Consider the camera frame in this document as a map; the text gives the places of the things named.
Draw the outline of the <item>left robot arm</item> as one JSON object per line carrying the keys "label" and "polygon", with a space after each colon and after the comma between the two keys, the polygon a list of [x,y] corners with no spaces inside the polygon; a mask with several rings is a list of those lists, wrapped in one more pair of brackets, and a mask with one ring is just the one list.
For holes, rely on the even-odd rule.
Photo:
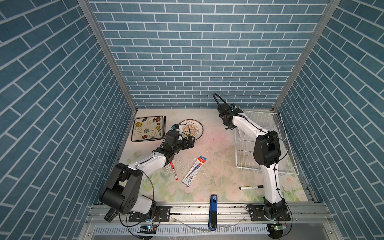
{"label": "left robot arm", "polygon": [[167,166],[181,150],[193,148],[195,141],[193,136],[170,130],[149,157],[129,165],[115,165],[99,196],[99,201],[110,207],[104,219],[111,222],[119,215],[135,212],[144,215],[145,220],[152,220],[157,203],[154,198],[139,195],[142,178]]}

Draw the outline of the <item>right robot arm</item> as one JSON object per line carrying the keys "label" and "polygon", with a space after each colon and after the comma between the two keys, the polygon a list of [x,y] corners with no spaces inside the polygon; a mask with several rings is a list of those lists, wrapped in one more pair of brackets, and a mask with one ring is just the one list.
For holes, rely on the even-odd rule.
{"label": "right robot arm", "polygon": [[229,130],[238,128],[254,140],[253,157],[256,163],[261,166],[264,178],[264,213],[269,220],[279,218],[282,213],[287,211],[287,205],[281,192],[278,176],[281,156],[278,133],[264,130],[234,104],[219,104],[218,112],[223,124]]}

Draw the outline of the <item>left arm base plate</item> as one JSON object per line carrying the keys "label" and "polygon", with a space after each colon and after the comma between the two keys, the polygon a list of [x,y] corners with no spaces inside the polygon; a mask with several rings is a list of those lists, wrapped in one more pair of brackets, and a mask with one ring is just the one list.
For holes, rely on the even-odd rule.
{"label": "left arm base plate", "polygon": [[169,222],[170,219],[170,206],[156,206],[154,214],[143,214],[139,212],[131,212],[128,218],[130,223],[139,222]]}

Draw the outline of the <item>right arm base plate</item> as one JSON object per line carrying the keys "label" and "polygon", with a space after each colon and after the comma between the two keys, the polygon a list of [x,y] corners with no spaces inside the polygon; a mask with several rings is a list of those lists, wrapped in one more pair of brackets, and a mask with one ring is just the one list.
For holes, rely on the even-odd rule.
{"label": "right arm base plate", "polygon": [[279,220],[290,221],[291,213],[287,207],[275,208],[269,205],[247,205],[248,211],[252,222],[269,221],[276,222]]}

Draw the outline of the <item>black square plate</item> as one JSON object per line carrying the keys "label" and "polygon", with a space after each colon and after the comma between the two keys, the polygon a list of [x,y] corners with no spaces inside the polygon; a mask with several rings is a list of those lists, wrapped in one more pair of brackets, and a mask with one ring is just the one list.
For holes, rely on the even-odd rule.
{"label": "black square plate", "polygon": [[133,124],[132,142],[162,140],[165,137],[166,117],[153,116],[136,118]]}

